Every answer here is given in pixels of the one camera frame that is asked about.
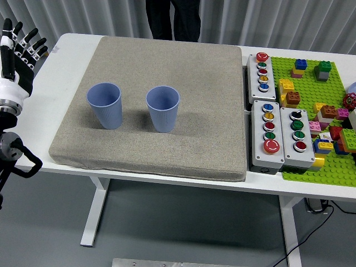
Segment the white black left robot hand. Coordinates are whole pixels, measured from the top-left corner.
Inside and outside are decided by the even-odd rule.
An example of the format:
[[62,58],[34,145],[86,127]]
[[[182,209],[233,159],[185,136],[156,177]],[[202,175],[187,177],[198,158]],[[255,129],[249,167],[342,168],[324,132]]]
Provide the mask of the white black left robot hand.
[[15,26],[11,19],[4,20],[1,34],[1,96],[7,93],[19,93],[24,98],[29,97],[33,90],[34,67],[41,57],[48,52],[45,45],[47,39],[41,38],[34,44],[30,40],[38,34],[34,28],[20,41],[18,33],[22,29],[22,22]]

